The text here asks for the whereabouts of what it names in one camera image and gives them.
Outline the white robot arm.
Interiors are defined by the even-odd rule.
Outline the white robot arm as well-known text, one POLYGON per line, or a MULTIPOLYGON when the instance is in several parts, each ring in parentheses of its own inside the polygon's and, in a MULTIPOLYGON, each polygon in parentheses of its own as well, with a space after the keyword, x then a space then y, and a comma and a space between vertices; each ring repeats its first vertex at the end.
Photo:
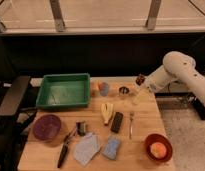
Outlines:
POLYGON ((136 84, 157 93, 171 82, 182 81, 205 107, 205 76, 196 69, 196 61, 181 52, 167 53, 162 65, 148 76, 139 75, 136 84))

